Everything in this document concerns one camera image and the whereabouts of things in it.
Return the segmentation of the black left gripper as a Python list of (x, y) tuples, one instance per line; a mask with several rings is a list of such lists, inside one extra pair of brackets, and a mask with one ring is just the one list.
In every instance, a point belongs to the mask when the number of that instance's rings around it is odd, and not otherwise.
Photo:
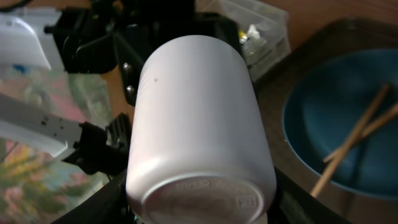
[(89, 9), (68, 7), (46, 34), (55, 39), (68, 73), (119, 68), (124, 96), (135, 105), (141, 70), (162, 44), (186, 35), (220, 39), (241, 53), (238, 25), (216, 12), (197, 12), (194, 0), (94, 0)]

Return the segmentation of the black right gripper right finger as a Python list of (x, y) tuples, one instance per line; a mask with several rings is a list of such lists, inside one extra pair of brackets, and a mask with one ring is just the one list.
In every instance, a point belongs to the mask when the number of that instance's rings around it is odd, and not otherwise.
[(348, 220), (330, 210), (308, 192), (275, 169), (277, 191), (267, 212), (270, 224), (350, 224)]

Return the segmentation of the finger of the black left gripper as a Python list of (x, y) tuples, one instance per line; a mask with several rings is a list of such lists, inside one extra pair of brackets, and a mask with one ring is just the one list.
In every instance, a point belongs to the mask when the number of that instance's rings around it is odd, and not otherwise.
[(118, 175), (127, 168), (131, 140), (129, 116), (121, 113), (104, 129), (80, 123), (81, 136), (73, 142), (73, 152), (64, 162), (78, 166), (84, 173)]

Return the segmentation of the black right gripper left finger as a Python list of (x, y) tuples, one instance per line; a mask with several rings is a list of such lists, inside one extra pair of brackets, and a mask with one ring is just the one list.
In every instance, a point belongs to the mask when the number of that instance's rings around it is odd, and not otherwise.
[(125, 169), (81, 205), (56, 219), (52, 224), (135, 223), (126, 197)]

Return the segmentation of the pink cup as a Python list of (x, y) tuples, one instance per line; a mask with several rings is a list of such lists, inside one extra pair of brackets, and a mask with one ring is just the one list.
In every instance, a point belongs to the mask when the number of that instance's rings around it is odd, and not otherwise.
[(247, 66), (226, 42), (159, 47), (139, 80), (126, 195), (144, 223), (253, 223), (275, 170)]

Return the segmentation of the yellow green snack wrapper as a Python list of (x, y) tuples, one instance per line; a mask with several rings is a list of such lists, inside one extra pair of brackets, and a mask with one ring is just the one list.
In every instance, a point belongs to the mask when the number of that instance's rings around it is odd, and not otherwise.
[(260, 32), (254, 24), (251, 24), (246, 32), (238, 30), (238, 36), (241, 45), (258, 44), (262, 39)]

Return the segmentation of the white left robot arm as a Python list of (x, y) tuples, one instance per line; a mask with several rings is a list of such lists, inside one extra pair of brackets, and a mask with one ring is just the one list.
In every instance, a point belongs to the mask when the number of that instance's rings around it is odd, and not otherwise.
[(126, 114), (107, 123), (100, 75), (117, 68), (135, 105), (141, 71), (162, 44), (206, 35), (240, 50), (238, 25), (194, 1), (95, 0), (89, 8), (1, 6), (1, 155), (8, 140), (38, 149), (86, 174), (118, 175), (128, 163)]

